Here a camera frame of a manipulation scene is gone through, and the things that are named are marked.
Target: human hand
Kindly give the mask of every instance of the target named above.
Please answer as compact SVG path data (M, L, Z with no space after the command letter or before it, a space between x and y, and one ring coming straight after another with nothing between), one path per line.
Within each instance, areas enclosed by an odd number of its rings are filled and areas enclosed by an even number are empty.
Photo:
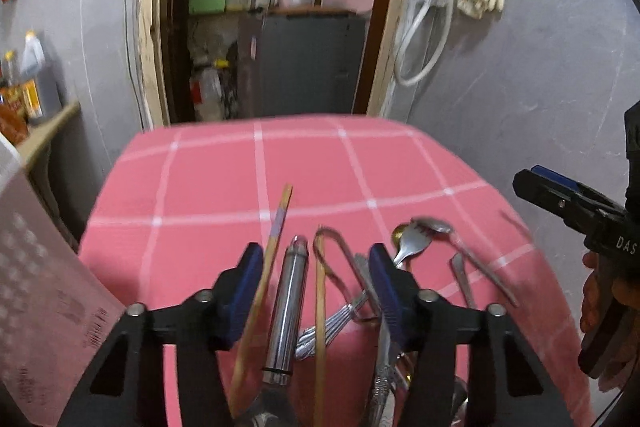
M594 271L587 277L582 293L582 317L580 318L580 329L583 333L593 331L600 321L600 289L595 270L598 267L598 255L588 252L582 258L582 263ZM622 279L614 281L612 286L613 296L618 302L630 308L640 310L640 283L628 283ZM638 356L638 346L640 346L640 315L636 317L632 334L625 341L615 357L607 364L603 375L598 380L601 391L610 391L615 387L625 384L633 370L634 362Z

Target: pink tablecloth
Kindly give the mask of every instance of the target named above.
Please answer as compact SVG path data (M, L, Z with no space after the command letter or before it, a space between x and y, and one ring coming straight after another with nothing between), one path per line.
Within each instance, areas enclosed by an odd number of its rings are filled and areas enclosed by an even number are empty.
M578 334L562 290L544 256L530 243L505 199L459 158L428 136L386 120L357 117L289 118L178 126L138 136L109 175L82 241L81 259L125 304L152 309L181 302L235 266L245 245L265 245L285 183L294 187L267 306L273 304L284 244L313 237L318 225L339 229L353 251L386 243L412 216L449 221L463 240L514 288L510 309L564 394L578 427L591 416L588 381L577 367ZM462 296L436 243L412 269L422 287L455 304ZM336 251L329 261L356 283ZM303 327L314 320L315 262L310 263ZM480 307L504 302L478 272L468 270ZM327 312L343 304L331 285ZM260 380L270 311L252 353L244 400ZM357 425L376 356L377 334L349 325L328 351L326 425ZM180 425L173 353L167 358L170 426ZM225 384L235 352L222 354ZM458 372L466 376L466 350ZM311 425L314 361L297 363L292 399Z

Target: green box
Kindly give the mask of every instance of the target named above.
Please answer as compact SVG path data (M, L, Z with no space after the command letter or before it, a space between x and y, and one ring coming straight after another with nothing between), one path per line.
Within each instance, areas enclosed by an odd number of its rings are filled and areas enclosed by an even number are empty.
M225 0L189 0L189 13L220 13L225 10Z

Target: gray refrigerator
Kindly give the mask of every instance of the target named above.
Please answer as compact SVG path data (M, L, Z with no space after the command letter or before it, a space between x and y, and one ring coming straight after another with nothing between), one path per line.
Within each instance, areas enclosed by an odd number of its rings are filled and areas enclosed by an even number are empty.
M353 108L366 20L350 12L248 14L238 34L241 118Z

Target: wooden chopstick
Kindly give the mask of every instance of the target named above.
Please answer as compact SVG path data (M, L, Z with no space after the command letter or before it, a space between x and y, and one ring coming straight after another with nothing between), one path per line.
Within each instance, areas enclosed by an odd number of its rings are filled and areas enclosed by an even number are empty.
M254 330L258 322L258 317L260 316L260 311L262 309L264 295L267 293L269 281L271 280L273 263L275 261L276 253L278 252L278 245L280 243L280 237L282 236L282 228L284 226L285 217L287 216L287 209L289 208L292 191L293 187L291 185L285 185L276 217L271 225L271 233L267 242L267 248L264 250L264 264L262 266L260 283L258 284L258 289L255 292L254 302L251 305L249 317L247 318L246 325L244 326L244 332L240 338L238 357L236 358L234 375L231 380L231 390L229 392L229 409L231 410L231 416L234 418L239 413L238 393L244 384L244 378L246 376L246 359L249 354L249 348L251 347L251 341L254 337Z
M318 250L324 257L324 237L318 237ZM324 421L324 379L326 376L326 274L316 257L316 401L314 403L314 427L322 427Z

